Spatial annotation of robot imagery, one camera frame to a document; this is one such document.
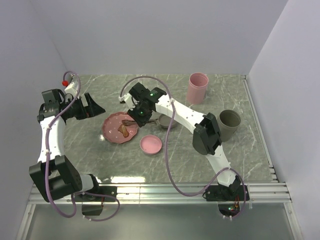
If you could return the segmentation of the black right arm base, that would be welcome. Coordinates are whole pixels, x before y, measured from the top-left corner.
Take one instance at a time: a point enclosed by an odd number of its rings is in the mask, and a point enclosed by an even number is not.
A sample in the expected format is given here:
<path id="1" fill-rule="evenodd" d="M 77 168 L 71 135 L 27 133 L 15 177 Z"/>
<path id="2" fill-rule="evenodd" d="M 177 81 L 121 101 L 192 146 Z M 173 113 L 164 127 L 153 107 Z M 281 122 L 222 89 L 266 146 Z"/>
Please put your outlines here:
<path id="1" fill-rule="evenodd" d="M 223 185 L 210 185 L 202 197 L 207 202 L 222 202 L 218 204 L 218 210 L 223 217 L 234 218 L 241 212 L 240 202 L 249 201 L 248 187 L 240 185 L 236 190 Z"/>

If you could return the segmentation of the brown fried meat piece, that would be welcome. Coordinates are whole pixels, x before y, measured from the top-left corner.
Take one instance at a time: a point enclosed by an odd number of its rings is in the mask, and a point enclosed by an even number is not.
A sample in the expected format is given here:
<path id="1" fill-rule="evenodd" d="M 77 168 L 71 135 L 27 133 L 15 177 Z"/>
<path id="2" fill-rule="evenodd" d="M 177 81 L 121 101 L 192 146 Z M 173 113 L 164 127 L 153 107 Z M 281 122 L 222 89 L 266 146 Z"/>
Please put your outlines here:
<path id="1" fill-rule="evenodd" d="M 124 138 L 128 138 L 130 135 L 126 126 L 123 124 L 121 124 L 117 130 L 123 135 Z"/>

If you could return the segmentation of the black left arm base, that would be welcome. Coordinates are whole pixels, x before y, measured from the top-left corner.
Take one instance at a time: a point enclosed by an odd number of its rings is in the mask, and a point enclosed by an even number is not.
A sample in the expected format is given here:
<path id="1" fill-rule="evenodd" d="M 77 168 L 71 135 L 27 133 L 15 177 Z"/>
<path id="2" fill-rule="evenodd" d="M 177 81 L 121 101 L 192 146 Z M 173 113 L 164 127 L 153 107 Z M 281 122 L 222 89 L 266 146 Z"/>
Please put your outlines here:
<path id="1" fill-rule="evenodd" d="M 86 217 L 100 216 L 105 203 L 116 203 L 118 188 L 116 186 L 100 186 L 86 193 L 76 193 L 75 201 L 81 203 L 81 213 Z"/>

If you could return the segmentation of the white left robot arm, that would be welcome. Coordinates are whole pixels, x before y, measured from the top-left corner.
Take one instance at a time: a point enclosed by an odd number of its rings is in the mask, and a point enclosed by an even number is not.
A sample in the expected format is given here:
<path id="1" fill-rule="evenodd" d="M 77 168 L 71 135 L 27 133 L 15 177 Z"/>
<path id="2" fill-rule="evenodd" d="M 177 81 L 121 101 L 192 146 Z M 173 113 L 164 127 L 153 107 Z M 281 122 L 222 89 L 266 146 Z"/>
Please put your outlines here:
<path id="1" fill-rule="evenodd" d="M 84 97 L 73 99 L 60 89 L 42 92 L 37 121 L 42 130 L 41 151 L 37 164 L 29 167 L 29 175 L 47 202 L 83 192 L 89 201 L 101 196 L 101 188 L 93 174 L 81 175 L 72 165 L 64 150 L 64 133 L 68 119 L 83 120 L 105 113 L 86 92 Z"/>

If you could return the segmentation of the metal tongs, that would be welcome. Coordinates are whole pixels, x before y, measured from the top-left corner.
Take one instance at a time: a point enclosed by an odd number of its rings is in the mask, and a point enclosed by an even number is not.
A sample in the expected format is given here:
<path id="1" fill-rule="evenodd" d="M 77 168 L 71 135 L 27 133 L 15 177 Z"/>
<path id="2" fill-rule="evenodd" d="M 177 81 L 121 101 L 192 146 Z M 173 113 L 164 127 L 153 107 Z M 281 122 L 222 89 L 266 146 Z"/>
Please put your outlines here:
<path id="1" fill-rule="evenodd" d="M 132 126 L 132 125 L 137 125 L 137 124 L 138 124 L 136 121 L 134 121 L 134 120 L 128 120 L 128 119 L 124 119 L 124 120 L 122 120 L 121 122 L 122 122 L 122 124 L 123 124 L 124 126 Z M 157 124 L 157 125 L 159 124 L 157 118 L 156 118 L 156 119 L 151 119 L 151 120 L 147 121 L 146 123 L 147 123 L 147 124 L 149 124 L 149 123 L 155 123 L 155 124 Z"/>

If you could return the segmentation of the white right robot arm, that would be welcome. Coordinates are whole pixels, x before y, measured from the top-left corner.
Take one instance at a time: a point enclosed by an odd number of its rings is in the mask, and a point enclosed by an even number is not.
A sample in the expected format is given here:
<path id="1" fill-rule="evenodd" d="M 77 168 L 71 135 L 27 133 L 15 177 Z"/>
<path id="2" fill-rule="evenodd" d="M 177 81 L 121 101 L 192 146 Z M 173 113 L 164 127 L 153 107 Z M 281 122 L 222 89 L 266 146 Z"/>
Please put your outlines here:
<path id="1" fill-rule="evenodd" d="M 193 148 L 205 156 L 213 168 L 222 197 L 232 200 L 238 195 L 241 180 L 224 153 L 221 132 L 212 113 L 203 114 L 183 105 L 172 97 L 169 89 L 149 90 L 139 82 L 128 93 L 121 93 L 118 99 L 128 106 L 128 115 L 139 127 L 146 125 L 156 112 L 187 128 L 192 133 Z"/>

